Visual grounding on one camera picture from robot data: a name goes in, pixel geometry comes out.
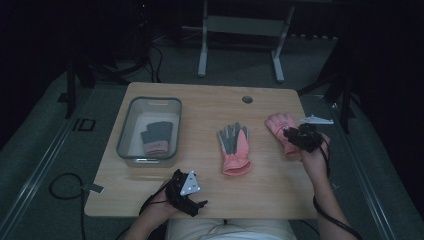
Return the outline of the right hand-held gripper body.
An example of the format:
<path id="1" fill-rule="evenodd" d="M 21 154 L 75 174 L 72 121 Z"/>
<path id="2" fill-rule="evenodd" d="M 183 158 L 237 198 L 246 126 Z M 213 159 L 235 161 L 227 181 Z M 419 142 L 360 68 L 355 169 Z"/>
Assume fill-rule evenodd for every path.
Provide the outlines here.
<path id="1" fill-rule="evenodd" d="M 314 115 L 300 119 L 301 124 L 294 135 L 294 145 L 311 153 L 323 142 L 323 137 L 317 132 L 317 125 L 332 125 L 332 119 L 324 119 Z"/>

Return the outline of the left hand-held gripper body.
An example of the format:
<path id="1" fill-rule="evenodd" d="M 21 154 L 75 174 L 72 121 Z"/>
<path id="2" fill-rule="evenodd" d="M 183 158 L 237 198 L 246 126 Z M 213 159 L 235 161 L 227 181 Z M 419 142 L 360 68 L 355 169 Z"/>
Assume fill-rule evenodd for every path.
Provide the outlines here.
<path id="1" fill-rule="evenodd" d="M 189 198 L 189 195 L 200 191 L 200 186 L 193 171 L 187 173 L 185 180 L 174 179 L 173 176 L 166 187 L 166 196 L 170 204 L 176 209 L 194 217 L 200 208 L 197 203 Z"/>

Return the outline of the pink padded glove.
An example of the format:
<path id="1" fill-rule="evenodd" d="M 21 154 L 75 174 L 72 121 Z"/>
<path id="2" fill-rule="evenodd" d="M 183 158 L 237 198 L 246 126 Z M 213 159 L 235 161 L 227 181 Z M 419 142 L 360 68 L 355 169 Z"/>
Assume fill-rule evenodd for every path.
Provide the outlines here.
<path id="1" fill-rule="evenodd" d="M 296 127 L 296 122 L 291 114 L 275 113 L 268 116 L 264 123 L 272 134 L 280 141 L 286 155 L 295 155 L 298 153 L 297 147 L 290 143 L 288 138 L 284 136 L 285 130 Z"/>

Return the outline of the grey plastic bin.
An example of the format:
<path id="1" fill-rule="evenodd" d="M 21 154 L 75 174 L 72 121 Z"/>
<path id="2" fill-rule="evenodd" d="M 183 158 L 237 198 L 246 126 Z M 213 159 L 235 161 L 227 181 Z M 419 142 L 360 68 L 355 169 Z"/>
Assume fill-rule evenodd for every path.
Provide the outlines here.
<path id="1" fill-rule="evenodd" d="M 128 105 L 116 146 L 130 167 L 166 168 L 175 164 L 182 102 L 173 97 L 136 97 Z"/>

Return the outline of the pink glove with grey palm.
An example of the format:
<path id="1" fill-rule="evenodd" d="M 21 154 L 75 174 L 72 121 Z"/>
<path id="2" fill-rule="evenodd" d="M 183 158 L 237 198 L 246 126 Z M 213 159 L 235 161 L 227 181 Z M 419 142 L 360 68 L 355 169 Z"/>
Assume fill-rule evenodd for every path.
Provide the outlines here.
<path id="1" fill-rule="evenodd" d="M 228 176 L 248 173 L 252 168 L 248 159 L 248 129 L 236 122 L 220 130 L 218 139 L 223 154 L 223 173 Z"/>

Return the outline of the person's right hand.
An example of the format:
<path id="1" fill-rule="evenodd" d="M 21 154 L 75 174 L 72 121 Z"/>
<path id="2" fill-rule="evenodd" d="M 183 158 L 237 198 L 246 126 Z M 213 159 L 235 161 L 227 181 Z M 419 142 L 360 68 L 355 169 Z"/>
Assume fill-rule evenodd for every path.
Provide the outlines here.
<path id="1" fill-rule="evenodd" d="M 319 148 L 309 153 L 301 150 L 301 162 L 307 175 L 311 180 L 328 178 L 327 162 L 329 160 L 329 142 L 330 138 L 322 134 L 323 142 Z"/>

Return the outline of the person's left hand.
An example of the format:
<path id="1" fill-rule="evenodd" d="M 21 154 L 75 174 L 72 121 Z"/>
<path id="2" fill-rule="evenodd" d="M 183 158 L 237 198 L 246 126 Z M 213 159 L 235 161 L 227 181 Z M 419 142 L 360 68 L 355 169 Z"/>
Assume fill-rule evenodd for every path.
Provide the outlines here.
<path id="1" fill-rule="evenodd" d="M 170 218 L 177 212 L 178 209 L 169 203 L 164 191 L 158 193 L 145 209 L 145 213 L 149 213 L 152 216 L 164 217 L 165 219 Z"/>

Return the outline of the person's light trousers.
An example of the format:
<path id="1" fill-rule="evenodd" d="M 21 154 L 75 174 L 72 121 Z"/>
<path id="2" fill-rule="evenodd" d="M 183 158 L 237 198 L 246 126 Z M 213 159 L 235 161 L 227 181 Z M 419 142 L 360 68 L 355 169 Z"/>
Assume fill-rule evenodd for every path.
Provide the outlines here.
<path id="1" fill-rule="evenodd" d="M 297 240 L 282 219 L 171 219 L 165 240 Z"/>

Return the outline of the black metal stand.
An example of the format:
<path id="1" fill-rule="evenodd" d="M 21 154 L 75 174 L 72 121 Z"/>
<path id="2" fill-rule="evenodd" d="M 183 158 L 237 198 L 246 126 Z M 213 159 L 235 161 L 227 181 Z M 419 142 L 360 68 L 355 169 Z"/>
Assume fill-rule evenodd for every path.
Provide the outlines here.
<path id="1" fill-rule="evenodd" d="M 351 40 L 339 37 L 328 59 L 324 63 L 315 82 L 297 91 L 298 96 L 311 92 L 326 84 L 329 85 L 324 94 L 324 99 L 329 104 L 336 104 L 341 99 L 340 124 L 346 134 L 349 133 L 350 99 L 352 92 L 353 70 L 350 58 Z"/>
<path id="2" fill-rule="evenodd" d="M 64 38 L 67 50 L 67 117 L 76 109 L 76 84 L 96 84 L 97 73 L 120 85 L 149 61 L 147 0 L 75 0 L 77 18 Z"/>

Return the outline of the small grey tag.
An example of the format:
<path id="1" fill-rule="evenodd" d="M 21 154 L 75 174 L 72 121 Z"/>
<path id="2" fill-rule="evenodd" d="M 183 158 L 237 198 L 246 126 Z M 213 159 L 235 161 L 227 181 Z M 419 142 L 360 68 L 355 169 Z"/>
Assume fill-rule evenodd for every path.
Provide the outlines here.
<path id="1" fill-rule="evenodd" d="M 94 192 L 97 194 L 102 194 L 104 191 L 104 188 L 97 184 L 84 184 L 81 189 L 85 192 Z"/>

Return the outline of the aluminium floor rail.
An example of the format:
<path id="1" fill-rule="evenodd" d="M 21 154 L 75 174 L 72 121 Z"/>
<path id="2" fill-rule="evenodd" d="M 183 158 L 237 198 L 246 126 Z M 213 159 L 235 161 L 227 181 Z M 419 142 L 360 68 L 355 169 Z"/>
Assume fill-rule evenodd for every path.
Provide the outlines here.
<path id="1" fill-rule="evenodd" d="M 327 105 L 331 118 L 334 121 L 344 146 L 347 148 L 347 155 L 352 161 L 356 178 L 358 179 L 359 185 L 363 192 L 364 199 L 370 210 L 370 214 L 374 219 L 375 225 L 379 231 L 382 240 L 396 240 L 393 229 L 387 219 L 384 208 L 381 205 L 381 201 L 373 189 L 371 181 L 365 172 L 365 168 L 359 158 L 359 155 L 355 152 L 354 144 L 348 134 L 342 128 L 338 115 L 338 105 L 328 104 Z"/>
<path id="2" fill-rule="evenodd" d="M 0 240 L 9 240 L 13 234 L 17 225 L 22 219 L 22 216 L 26 212 L 32 199 L 37 193 L 39 186 L 44 180 L 51 165 L 55 161 L 58 152 L 60 151 L 63 143 L 65 142 L 65 139 L 71 131 L 71 128 L 77 122 L 77 115 L 81 112 L 81 109 L 90 98 L 91 94 L 91 90 L 83 91 L 83 93 L 80 95 L 80 99 L 76 103 L 76 107 L 74 108 L 73 112 L 68 118 L 64 120 L 60 129 L 56 132 L 56 135 L 51 141 L 49 147 L 40 159 L 37 167 L 34 169 L 27 181 L 23 184 L 5 219 L 0 223 Z"/>

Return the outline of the white metal desk frame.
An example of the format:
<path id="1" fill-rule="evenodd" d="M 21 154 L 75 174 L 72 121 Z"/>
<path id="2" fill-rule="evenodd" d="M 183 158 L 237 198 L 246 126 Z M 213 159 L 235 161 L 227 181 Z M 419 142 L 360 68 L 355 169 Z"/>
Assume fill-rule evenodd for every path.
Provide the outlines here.
<path id="1" fill-rule="evenodd" d="M 288 35 L 295 6 L 289 6 L 284 20 L 255 19 L 210 15 L 208 13 L 209 0 L 203 0 L 202 43 L 197 75 L 206 76 L 208 60 L 208 33 L 230 33 L 242 35 L 257 35 L 277 37 L 278 45 L 271 51 L 271 59 L 277 82 L 283 82 L 285 76 L 280 60 L 281 51 Z"/>

